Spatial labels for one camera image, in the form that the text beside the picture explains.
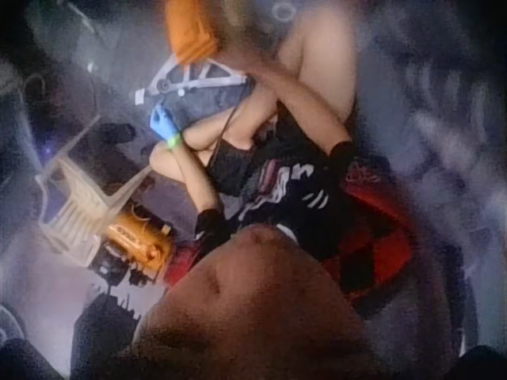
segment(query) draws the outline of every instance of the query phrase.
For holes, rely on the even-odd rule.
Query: blue latex glove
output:
[[[162,103],[157,103],[151,112],[150,128],[166,141],[180,133],[171,115],[162,107]]]

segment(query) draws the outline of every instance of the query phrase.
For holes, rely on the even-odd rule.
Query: white plastic chair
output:
[[[42,189],[42,208],[39,226],[55,249],[70,257],[77,265],[88,267],[101,246],[105,227],[117,216],[132,193],[139,187],[151,167],[137,173],[112,196],[107,196],[97,184],[69,157],[78,141],[95,126],[96,116],[48,163],[36,176]],[[68,187],[68,199],[55,217],[45,222],[48,210],[48,181],[58,169],[62,170]]]

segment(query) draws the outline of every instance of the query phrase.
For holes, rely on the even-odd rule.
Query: green wristband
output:
[[[169,149],[174,149],[176,146],[180,145],[181,143],[181,135],[178,133],[167,140],[167,147]]]

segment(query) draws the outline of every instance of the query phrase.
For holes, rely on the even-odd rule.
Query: orange bag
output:
[[[182,65],[206,59],[218,48],[203,0],[168,0],[166,31],[171,50]]]

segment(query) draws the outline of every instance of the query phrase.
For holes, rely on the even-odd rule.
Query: glove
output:
[[[168,142],[177,139],[180,135],[171,115],[162,107],[161,103],[157,103],[151,112],[150,128]]]

